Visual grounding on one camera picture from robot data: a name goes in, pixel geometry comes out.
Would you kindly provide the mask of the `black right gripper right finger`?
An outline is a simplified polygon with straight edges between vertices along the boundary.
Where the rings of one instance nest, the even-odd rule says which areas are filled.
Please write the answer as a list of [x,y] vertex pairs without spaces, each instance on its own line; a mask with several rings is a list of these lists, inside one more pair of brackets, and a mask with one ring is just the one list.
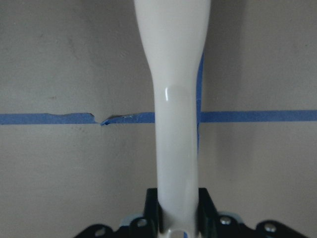
[[206,188],[199,188],[198,231],[202,236],[217,236],[218,213]]

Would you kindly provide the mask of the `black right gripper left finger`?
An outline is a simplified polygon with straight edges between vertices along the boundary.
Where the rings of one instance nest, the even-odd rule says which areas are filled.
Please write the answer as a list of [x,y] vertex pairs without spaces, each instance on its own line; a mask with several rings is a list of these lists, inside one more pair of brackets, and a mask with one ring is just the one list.
[[158,201],[157,188],[147,189],[142,219],[145,220],[145,225],[142,226],[142,229],[146,233],[162,232],[162,210]]

